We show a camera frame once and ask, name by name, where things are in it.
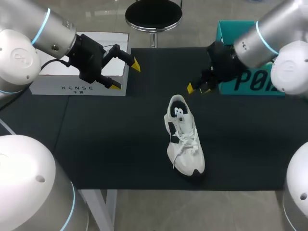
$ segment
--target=chrome stool leg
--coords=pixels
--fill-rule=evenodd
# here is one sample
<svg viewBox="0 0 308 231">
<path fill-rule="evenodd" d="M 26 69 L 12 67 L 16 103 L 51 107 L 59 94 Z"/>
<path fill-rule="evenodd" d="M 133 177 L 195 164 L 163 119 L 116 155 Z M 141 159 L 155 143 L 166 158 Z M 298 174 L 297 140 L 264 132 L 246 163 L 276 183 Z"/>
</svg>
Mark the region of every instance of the chrome stool leg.
<svg viewBox="0 0 308 231">
<path fill-rule="evenodd" d="M 150 33 L 150 48 L 157 48 L 158 47 L 158 34 L 157 33 Z"/>
</svg>

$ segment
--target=sneaker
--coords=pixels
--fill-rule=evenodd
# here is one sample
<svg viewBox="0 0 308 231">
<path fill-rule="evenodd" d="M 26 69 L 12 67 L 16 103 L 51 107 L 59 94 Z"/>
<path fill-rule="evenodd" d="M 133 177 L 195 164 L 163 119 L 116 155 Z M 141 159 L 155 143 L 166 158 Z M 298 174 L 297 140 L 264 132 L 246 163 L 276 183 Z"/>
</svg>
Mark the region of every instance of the sneaker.
<svg viewBox="0 0 308 231">
<path fill-rule="evenodd" d="M 170 135 L 167 153 L 173 168 L 186 176 L 201 175 L 205 170 L 204 155 L 194 117 L 181 95 L 171 98 L 164 119 Z"/>
</svg>

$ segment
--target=cyan box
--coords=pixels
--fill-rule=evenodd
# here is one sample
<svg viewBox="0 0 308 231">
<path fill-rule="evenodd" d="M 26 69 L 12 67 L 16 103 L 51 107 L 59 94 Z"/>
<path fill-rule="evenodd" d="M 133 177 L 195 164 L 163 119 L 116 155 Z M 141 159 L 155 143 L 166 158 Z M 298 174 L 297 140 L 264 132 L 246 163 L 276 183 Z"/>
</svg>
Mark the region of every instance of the cyan box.
<svg viewBox="0 0 308 231">
<path fill-rule="evenodd" d="M 233 45 L 234 41 L 255 25 L 254 21 L 219 21 L 216 41 Z M 271 64 L 259 69 L 249 69 L 236 79 L 221 83 L 219 90 L 226 95 L 284 95 L 277 91 L 270 80 Z"/>
</svg>

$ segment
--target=white box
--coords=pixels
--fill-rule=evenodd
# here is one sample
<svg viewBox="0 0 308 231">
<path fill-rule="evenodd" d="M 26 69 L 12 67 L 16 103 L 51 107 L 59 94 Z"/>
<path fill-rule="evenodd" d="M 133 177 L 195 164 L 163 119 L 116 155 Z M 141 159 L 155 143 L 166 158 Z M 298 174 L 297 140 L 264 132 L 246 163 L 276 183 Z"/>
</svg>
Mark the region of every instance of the white box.
<svg viewBox="0 0 308 231">
<path fill-rule="evenodd" d="M 129 35 L 127 33 L 109 32 L 78 32 L 85 34 L 103 46 L 120 45 L 121 50 L 130 53 Z M 42 65 L 54 59 L 52 56 L 38 51 Z M 122 90 L 107 89 L 104 85 L 94 82 L 89 84 L 79 78 L 79 70 L 73 66 L 66 67 L 60 62 L 47 65 L 30 86 L 34 95 L 109 95 L 125 96 L 129 66 L 118 58 L 112 59 L 102 70 L 102 75 L 111 77 L 122 84 Z"/>
</svg>

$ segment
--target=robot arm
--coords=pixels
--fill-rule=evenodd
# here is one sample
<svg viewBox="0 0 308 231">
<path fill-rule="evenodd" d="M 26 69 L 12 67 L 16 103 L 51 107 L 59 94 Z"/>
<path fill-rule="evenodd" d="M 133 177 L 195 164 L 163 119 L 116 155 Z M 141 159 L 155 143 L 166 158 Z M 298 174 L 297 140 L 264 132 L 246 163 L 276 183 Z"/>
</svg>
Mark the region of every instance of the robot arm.
<svg viewBox="0 0 308 231">
<path fill-rule="evenodd" d="M 140 71 L 136 59 L 115 45 L 105 51 L 102 45 L 85 35 L 77 35 L 74 24 L 49 8 L 32 0 L 0 1 L 0 98 L 18 93 L 29 86 L 41 70 L 39 49 L 56 59 L 69 57 L 67 66 L 80 71 L 80 78 L 107 88 L 121 85 L 101 75 L 115 57 Z"/>
<path fill-rule="evenodd" d="M 308 1 L 286 0 L 261 18 L 233 47 L 214 42 L 208 48 L 211 69 L 192 81 L 189 92 L 205 84 L 213 89 L 230 81 L 247 68 L 257 68 L 275 60 L 273 85 L 286 94 L 308 92 Z"/>
</svg>

